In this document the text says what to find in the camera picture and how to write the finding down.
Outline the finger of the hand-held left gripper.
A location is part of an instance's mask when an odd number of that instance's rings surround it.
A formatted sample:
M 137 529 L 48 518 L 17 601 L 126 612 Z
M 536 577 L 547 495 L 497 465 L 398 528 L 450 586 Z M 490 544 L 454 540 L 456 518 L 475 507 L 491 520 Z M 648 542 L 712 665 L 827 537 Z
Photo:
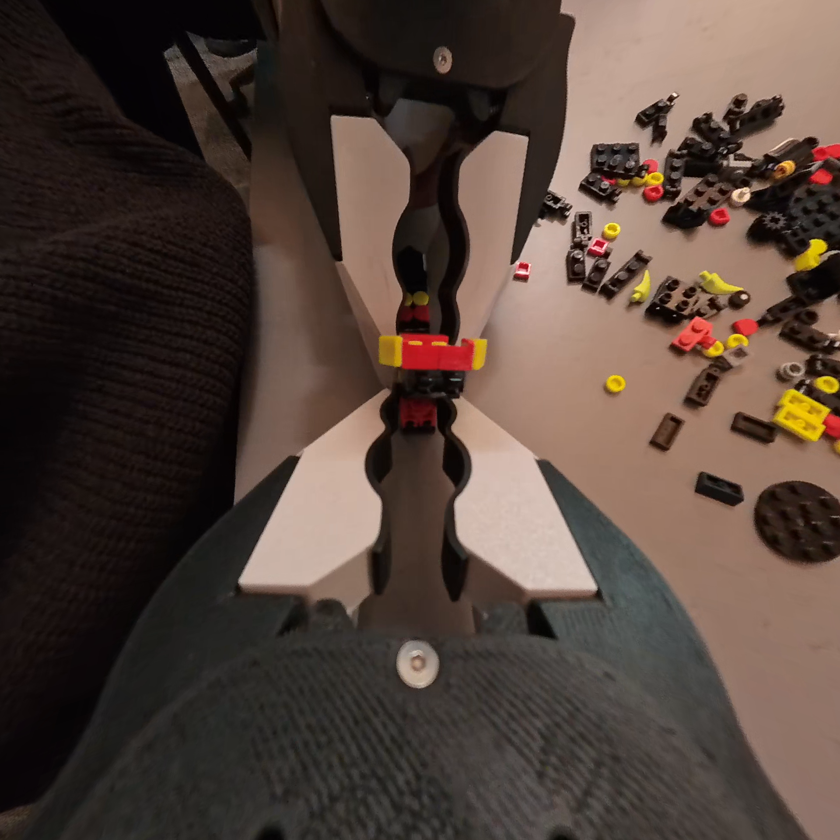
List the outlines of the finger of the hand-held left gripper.
M 495 130 L 455 156 L 452 195 L 440 201 L 452 212 L 447 232 L 458 235 L 439 286 L 442 329 L 452 340 L 482 336 L 512 277 L 528 150 L 525 135 Z
M 341 245 L 336 268 L 374 374 L 389 387 L 393 371 L 379 364 L 379 338 L 396 334 L 403 304 L 393 243 L 410 196 L 410 164 L 373 118 L 332 116 L 331 140 Z

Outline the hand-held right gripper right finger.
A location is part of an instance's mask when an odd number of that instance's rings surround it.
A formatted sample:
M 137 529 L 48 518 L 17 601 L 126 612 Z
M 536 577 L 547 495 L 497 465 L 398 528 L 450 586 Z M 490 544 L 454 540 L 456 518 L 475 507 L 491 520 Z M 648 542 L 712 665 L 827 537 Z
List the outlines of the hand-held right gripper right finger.
M 443 580 L 473 606 L 588 600 L 598 592 L 537 456 L 465 398 L 443 400 Z

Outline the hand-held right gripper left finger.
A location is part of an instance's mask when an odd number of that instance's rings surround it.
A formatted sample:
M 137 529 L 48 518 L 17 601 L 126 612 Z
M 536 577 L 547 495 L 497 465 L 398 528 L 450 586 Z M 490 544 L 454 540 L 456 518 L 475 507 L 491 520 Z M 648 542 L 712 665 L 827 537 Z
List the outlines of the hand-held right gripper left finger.
M 349 612 L 384 593 L 396 408 L 395 393 L 379 393 L 301 451 L 239 576 L 242 592 L 334 600 Z

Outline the round black lego plate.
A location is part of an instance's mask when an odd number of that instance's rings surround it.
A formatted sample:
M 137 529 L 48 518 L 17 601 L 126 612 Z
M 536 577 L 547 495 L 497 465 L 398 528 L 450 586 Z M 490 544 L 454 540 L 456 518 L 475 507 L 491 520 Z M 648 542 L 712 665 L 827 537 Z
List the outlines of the round black lego plate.
M 839 499 L 810 482 L 788 480 L 758 496 L 753 523 L 763 543 L 797 563 L 825 563 L 839 556 Z

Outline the red yellow lego snake model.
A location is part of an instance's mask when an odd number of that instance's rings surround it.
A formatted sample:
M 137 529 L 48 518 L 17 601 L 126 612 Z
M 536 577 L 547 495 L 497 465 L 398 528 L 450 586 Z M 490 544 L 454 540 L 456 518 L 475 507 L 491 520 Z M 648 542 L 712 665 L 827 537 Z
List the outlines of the red yellow lego snake model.
M 404 247 L 396 255 L 396 267 L 406 288 L 395 316 L 395 334 L 379 338 L 378 361 L 395 373 L 400 431 L 431 434 L 438 425 L 439 400 L 459 398 L 467 374 L 484 367 L 487 341 L 433 333 L 424 255 Z

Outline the pile of lego pieces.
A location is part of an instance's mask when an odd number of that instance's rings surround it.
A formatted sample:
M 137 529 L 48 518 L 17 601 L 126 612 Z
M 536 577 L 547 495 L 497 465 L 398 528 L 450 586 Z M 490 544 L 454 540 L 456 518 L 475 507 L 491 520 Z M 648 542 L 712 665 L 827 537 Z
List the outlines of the pile of lego pieces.
M 822 146 L 817 138 L 792 139 L 751 159 L 742 154 L 750 132 L 777 119 L 780 97 L 745 108 L 746 96 L 732 100 L 725 122 L 710 112 L 695 118 L 693 134 L 670 150 L 661 166 L 641 161 L 635 177 L 619 164 L 637 163 L 633 144 L 598 143 L 591 151 L 591 172 L 583 192 L 612 205 L 628 186 L 640 190 L 647 207 L 663 208 L 661 224 L 671 241 L 697 240 L 706 250 L 681 275 L 651 272 L 652 240 L 636 248 L 619 244 L 621 226 L 610 220 L 597 230 L 591 213 L 580 212 L 570 226 L 563 255 L 563 277 L 572 301 L 599 300 L 596 310 L 579 319 L 571 337 L 559 319 L 557 329 L 569 338 L 563 362 L 573 373 L 593 371 L 595 351 L 611 351 L 624 371 L 609 371 L 603 391 L 625 392 L 630 374 L 633 393 L 641 395 L 639 376 L 644 343 L 638 332 L 613 329 L 602 316 L 606 307 L 635 312 L 638 323 L 657 330 L 668 348 L 653 357 L 647 376 L 653 395 L 670 388 L 669 372 L 679 364 L 690 381 L 675 394 L 688 411 L 701 412 L 723 388 L 743 400 L 747 386 L 740 370 L 756 369 L 762 336 L 779 330 L 781 341 L 800 348 L 808 360 L 783 363 L 775 378 L 783 388 L 772 401 L 772 416 L 738 410 L 735 434 L 771 445 L 778 433 L 804 444 L 821 440 L 838 451 L 838 331 L 819 326 L 819 308 L 838 299 L 838 144 Z

